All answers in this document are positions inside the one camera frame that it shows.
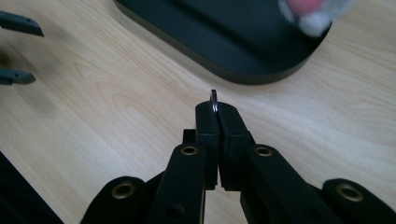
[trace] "wooden table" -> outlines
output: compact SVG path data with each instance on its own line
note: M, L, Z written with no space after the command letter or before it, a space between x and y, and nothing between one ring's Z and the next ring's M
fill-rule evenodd
M396 209L394 0L358 0L302 69L261 86L212 75L109 0L0 8L46 36L1 31L1 65L37 81L0 86L0 149L65 223L113 178L161 172L211 89L308 183L347 178ZM246 223L238 197L208 192L205 223Z

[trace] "black metal bracket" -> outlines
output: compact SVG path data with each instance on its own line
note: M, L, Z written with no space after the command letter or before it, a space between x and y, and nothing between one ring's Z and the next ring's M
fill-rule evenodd
M195 107L165 171L148 182L108 183L81 223L204 223L205 191L240 191L248 223L396 223L394 211L361 185L333 179L307 184L273 147L256 144L237 109L211 100Z
M0 27L30 35L44 36L37 22L32 19L4 11L0 11ZM18 70L0 69L0 84L29 84L34 81L35 77L31 73Z

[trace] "screw hole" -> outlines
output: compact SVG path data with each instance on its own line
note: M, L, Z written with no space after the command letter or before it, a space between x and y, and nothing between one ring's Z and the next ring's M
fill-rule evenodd
M111 190L111 195L115 199L126 199L134 194L136 187L131 181L124 181L119 183Z
M359 203L363 201L363 194L360 191L355 189L353 186L348 184L339 184L335 187L335 191L343 198L350 200L354 203Z
M183 153L186 156L192 156L198 153L198 148L196 147L183 147L181 149L181 153Z
M272 155L272 151L266 147L256 147L255 151L257 155L263 157L270 157Z

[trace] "small black object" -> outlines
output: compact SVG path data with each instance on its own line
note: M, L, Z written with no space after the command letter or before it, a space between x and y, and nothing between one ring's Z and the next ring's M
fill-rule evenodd
M11 85L12 83L17 84L29 84L35 81L35 77L31 73L0 69L0 84Z
M118 8L216 76L256 85L298 70L322 42L281 14L277 0L115 0Z
M204 223L217 167L225 190L241 192L248 223L396 223L391 208L350 180L328 180L322 189L307 184L275 148L255 143L237 109L218 102L215 91L195 107L195 118L196 129L184 130L164 172L146 183L111 181L81 223Z
M4 11L0 11L0 26L3 29L29 35L44 36L40 26L34 20Z
M4 11L0 11L0 27L30 35L44 36L37 22L32 19ZM35 77L31 73L18 70L0 69L0 84L29 84L34 81Z

